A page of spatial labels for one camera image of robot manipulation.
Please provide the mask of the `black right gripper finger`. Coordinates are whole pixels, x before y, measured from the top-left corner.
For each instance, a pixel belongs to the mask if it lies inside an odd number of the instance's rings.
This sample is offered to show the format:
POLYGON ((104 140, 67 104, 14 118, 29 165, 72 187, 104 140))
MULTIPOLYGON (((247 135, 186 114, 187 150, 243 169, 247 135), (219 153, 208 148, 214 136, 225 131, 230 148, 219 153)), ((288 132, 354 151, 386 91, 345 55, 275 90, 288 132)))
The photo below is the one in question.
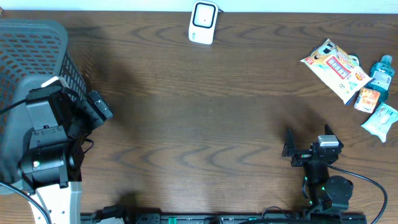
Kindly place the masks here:
POLYGON ((334 134, 334 132, 332 131, 332 129, 330 128, 330 126, 328 124, 325 125, 325 134, 333 135, 336 138, 336 140, 338 141, 338 147, 340 149, 344 148, 344 144, 338 139, 338 137, 334 134))
POLYGON ((294 136, 290 129, 287 130, 284 148, 283 148, 282 152, 283 153, 294 153, 295 152, 294 136))

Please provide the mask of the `small orange packet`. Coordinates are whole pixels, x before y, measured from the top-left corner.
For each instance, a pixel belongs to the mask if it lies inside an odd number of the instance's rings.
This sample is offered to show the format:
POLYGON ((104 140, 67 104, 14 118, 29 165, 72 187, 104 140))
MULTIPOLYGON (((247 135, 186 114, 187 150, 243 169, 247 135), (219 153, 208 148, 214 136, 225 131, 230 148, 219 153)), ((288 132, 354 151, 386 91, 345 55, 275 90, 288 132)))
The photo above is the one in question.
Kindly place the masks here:
POLYGON ((366 113, 373 113, 379 97, 380 93, 378 91, 362 87, 354 103, 354 109, 366 113))

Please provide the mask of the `teal snack pack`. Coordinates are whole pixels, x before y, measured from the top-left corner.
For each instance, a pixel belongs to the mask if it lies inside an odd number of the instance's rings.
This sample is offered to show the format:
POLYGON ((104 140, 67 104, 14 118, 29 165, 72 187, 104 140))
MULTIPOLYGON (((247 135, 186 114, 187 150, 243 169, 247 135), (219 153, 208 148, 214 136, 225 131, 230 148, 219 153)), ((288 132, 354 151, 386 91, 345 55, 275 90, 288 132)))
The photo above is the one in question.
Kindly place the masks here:
POLYGON ((361 127, 372 135, 377 136, 381 142, 386 142, 387 134, 392 124, 396 121, 397 110, 385 103, 381 103, 361 127))

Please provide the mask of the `yellow snack bag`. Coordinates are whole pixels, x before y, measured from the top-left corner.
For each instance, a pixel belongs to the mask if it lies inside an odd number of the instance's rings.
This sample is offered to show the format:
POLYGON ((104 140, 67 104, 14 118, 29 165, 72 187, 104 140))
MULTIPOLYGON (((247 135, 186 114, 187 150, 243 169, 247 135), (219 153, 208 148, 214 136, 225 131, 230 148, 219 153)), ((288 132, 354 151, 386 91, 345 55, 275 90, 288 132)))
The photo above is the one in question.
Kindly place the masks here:
POLYGON ((373 79, 339 46, 330 39, 324 41, 309 56, 301 59, 344 104, 373 79))

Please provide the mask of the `blue mouthwash bottle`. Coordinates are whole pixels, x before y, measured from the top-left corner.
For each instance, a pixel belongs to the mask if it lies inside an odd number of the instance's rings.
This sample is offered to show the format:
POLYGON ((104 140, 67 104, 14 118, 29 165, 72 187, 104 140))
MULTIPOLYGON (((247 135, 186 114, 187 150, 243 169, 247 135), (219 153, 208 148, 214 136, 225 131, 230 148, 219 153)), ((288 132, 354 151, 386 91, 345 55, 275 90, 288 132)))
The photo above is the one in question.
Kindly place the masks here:
POLYGON ((395 74, 391 64, 392 57, 383 55, 381 60, 371 67, 371 78, 373 80, 366 85, 366 88, 380 93, 378 99, 380 103, 385 102, 389 96, 389 87, 395 74))

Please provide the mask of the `small green round-logo box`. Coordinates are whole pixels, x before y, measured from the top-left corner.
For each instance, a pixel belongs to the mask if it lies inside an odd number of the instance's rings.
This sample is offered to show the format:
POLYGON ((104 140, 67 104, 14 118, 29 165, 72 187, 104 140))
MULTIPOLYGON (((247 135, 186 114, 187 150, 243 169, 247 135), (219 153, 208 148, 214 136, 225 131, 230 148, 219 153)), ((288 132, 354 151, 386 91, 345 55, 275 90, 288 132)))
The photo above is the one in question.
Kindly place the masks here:
POLYGON ((357 65, 360 66, 361 62, 357 55, 349 55, 349 58, 357 65))

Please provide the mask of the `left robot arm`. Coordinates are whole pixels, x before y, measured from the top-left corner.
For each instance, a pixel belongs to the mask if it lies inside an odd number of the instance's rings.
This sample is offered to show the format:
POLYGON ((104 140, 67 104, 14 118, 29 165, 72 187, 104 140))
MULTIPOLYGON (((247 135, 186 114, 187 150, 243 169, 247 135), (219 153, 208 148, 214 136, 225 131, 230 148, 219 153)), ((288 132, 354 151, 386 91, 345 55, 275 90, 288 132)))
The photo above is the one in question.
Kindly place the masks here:
POLYGON ((31 90, 26 96, 33 130, 18 172, 36 223, 81 222, 82 145, 113 113, 97 91, 72 100, 76 95, 54 85, 31 90))

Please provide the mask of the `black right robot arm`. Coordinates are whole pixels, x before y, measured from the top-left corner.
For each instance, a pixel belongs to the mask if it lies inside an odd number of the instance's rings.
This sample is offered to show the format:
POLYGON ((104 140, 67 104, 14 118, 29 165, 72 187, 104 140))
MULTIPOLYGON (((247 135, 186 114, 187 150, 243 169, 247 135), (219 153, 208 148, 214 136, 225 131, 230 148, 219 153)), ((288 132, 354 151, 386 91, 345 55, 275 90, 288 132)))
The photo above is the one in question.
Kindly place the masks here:
POLYGON ((310 206, 302 212, 305 219, 327 215, 342 218, 342 212, 349 208, 353 183, 340 175, 331 176, 328 170, 343 147, 329 125, 308 149, 297 149, 292 131, 287 131, 282 157, 291 158, 292 167, 304 169, 302 192, 310 200, 310 206))

